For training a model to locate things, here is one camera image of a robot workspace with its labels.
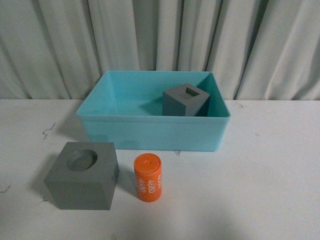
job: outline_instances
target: gray block with circular hole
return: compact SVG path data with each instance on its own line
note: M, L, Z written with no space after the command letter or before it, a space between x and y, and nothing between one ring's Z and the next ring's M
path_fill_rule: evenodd
M162 100L163 116L208 116L210 94L189 83L164 91Z
M44 183L59 209L109 210L118 175L113 142L67 142Z

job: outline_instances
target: gray block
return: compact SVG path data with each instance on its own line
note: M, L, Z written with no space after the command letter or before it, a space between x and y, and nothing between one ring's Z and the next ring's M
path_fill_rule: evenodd
M113 142L67 142L44 183L59 209L109 210L118 175Z
M189 83L164 91L162 100L163 116L208 116L210 94Z

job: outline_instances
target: crack on table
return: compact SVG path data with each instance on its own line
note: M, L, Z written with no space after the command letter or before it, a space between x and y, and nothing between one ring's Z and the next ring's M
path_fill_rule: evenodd
M240 108L240 109L244 109L244 108L249 107L249 106L246 106L246 105L242 105L241 103L239 103L239 102L237 102L237 101L236 101L235 103L239 105L239 108Z
M4 193L6 193L7 191L8 191L8 189L10 188L10 185L6 188L6 190L4 190L4 191L0 191L0 194L4 194Z
M51 128L48 128L48 129L46 129L46 130L43 131L43 133L42 133L42 135L44 135L43 140L45 140L46 137L48 136L48 134L46 133L46 131L51 131L51 130L54 128L55 125L56 125L56 122L54 122L54 124L52 125Z

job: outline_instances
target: circular hole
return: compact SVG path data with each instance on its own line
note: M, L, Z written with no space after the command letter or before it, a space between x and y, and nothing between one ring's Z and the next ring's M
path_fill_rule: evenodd
M97 161L98 154L95 151L85 149L75 151L66 163L71 171L84 171L91 168Z

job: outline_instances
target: gray block with square hole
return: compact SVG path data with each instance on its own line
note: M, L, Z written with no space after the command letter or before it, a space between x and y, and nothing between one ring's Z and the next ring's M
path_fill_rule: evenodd
M59 209L109 210L118 175L113 142L67 142L44 183Z
M210 94L189 83L164 91L162 100L163 116L208 116Z

